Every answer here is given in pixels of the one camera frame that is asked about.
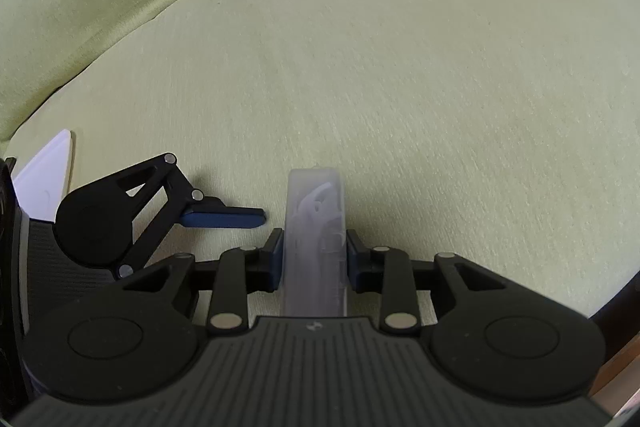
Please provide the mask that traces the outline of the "white plastic lid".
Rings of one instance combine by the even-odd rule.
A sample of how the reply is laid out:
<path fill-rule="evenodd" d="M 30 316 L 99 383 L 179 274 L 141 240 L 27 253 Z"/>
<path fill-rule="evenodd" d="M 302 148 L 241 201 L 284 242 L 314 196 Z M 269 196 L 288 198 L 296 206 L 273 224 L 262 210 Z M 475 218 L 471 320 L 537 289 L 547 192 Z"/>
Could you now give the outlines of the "white plastic lid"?
<path fill-rule="evenodd" d="M 12 176 L 18 203 L 29 218 L 55 220 L 70 184 L 73 145 L 72 132 L 61 130 Z"/>

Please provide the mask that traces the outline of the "green sofa cover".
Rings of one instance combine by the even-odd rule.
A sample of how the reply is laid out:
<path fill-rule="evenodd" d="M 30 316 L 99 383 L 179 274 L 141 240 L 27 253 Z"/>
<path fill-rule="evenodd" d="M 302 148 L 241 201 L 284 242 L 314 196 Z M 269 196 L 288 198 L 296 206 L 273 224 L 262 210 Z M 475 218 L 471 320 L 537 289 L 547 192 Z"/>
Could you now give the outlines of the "green sofa cover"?
<path fill-rule="evenodd" d="M 160 153 L 282 225 L 337 169 L 372 245 L 591 314 L 639 268 L 639 0 L 1 0 L 1 152 Z"/>

